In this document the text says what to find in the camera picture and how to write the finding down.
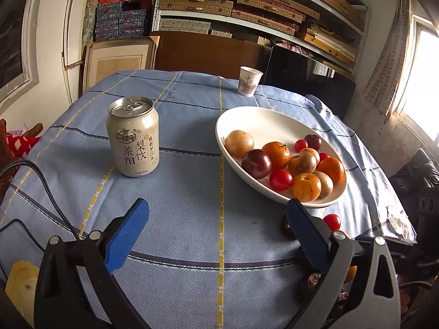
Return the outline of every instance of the black cable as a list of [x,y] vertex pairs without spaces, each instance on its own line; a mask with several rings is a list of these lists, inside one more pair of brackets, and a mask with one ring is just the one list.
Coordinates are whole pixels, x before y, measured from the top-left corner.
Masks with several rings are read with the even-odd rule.
[[[12,224],[14,223],[19,223],[23,229],[26,231],[26,233],[28,234],[29,238],[32,240],[32,242],[43,252],[45,252],[44,248],[40,245],[40,243],[32,236],[32,234],[30,233],[29,229],[26,227],[26,225],[20,220],[20,219],[13,219],[10,222],[8,222],[4,227],[2,227],[0,229],[0,234],[5,231],[8,227],[10,227]],[[3,266],[1,265],[0,262],[0,270],[3,272],[4,277],[7,280],[7,274],[6,271],[4,270]]]
[[407,282],[407,283],[403,283],[399,286],[399,288],[402,290],[404,288],[407,287],[412,287],[412,286],[416,286],[416,287],[422,287],[425,288],[426,290],[430,290],[432,289],[432,285],[428,282],[424,282],[424,281],[413,281],[413,282]]
[[43,173],[41,172],[41,170],[38,168],[38,166],[33,163],[30,160],[25,160],[25,159],[19,159],[19,160],[14,160],[11,163],[9,163],[6,167],[4,167],[1,171],[0,171],[0,178],[10,169],[17,167],[17,166],[28,166],[30,168],[32,168],[35,173],[37,174],[37,176],[40,178],[41,183],[43,184],[43,187],[47,193],[47,196],[49,197],[50,202],[52,203],[53,207],[55,208],[55,210],[57,211],[57,213],[59,214],[59,216],[61,217],[62,220],[64,220],[65,224],[67,225],[67,227],[70,229],[70,231],[72,232],[73,236],[75,237],[75,239],[77,241],[80,240],[80,237],[78,235],[78,233],[76,232],[76,230],[74,229],[74,227],[72,226],[72,224],[70,224],[69,220],[67,219],[67,217],[64,215],[64,213],[62,212],[62,210],[59,208],[58,204],[55,201],[55,198],[52,195],[52,192],[50,191],[49,185],[47,184],[47,181],[43,175]]

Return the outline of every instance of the blue tablecloth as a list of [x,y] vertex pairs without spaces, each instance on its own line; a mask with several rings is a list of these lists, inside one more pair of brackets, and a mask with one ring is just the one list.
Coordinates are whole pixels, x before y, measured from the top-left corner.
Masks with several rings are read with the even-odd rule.
[[[388,218],[406,217],[363,143],[321,101],[267,86],[247,98],[236,93],[237,87],[236,80],[199,73],[119,72],[75,102],[29,154],[84,236],[103,230],[137,198],[149,202],[150,220],[115,276],[153,329],[284,328],[299,308],[295,286],[303,273],[295,258],[298,242],[280,232],[285,206],[244,183],[216,143],[215,123],[227,109],[272,108],[308,125],[334,147],[347,169],[348,188],[338,203],[312,214],[338,214],[351,237],[395,236]],[[105,129],[108,106],[133,95],[157,100],[160,118],[160,164],[139,178],[125,177],[114,167]],[[73,239],[28,168],[14,178],[1,214],[1,226],[20,218],[43,246],[54,234]],[[0,244],[7,271],[20,259],[40,265],[42,253],[20,227],[3,232]],[[95,312],[105,319],[85,271],[81,277]]]

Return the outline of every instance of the white oval plate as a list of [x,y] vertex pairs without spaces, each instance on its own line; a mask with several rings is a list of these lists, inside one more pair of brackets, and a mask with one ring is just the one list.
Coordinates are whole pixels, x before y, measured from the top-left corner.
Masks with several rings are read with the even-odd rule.
[[[268,177],[256,180],[241,168],[241,159],[234,158],[227,152],[224,142],[229,133],[234,130],[242,130],[252,135],[255,148],[260,149],[268,142],[278,141],[288,146],[292,155],[296,154],[294,144],[306,135],[316,133],[301,122],[285,114],[255,106],[240,106],[227,110],[216,122],[215,135],[218,146],[233,170],[249,186],[269,198],[286,204],[291,199],[290,190],[277,193],[268,186]],[[322,139],[320,152],[326,152],[329,156],[340,160],[335,150]],[[346,177],[334,186],[330,195],[323,199],[317,199],[311,203],[302,203],[306,208],[325,208],[336,203],[346,190]]]

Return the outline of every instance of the curtain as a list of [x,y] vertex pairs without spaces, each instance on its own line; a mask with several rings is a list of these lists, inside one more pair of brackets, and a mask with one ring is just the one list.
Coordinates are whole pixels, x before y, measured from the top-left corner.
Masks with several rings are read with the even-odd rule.
[[388,120],[403,71],[413,16],[411,0],[398,0],[389,36],[378,63],[364,91],[366,100],[373,103]]

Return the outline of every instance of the can lid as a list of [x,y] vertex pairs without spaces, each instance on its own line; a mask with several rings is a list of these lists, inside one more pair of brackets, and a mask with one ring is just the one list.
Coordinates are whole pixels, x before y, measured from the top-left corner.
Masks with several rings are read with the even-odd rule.
[[137,117],[147,114],[153,105],[152,100],[144,96],[128,96],[116,100],[108,112],[117,117]]

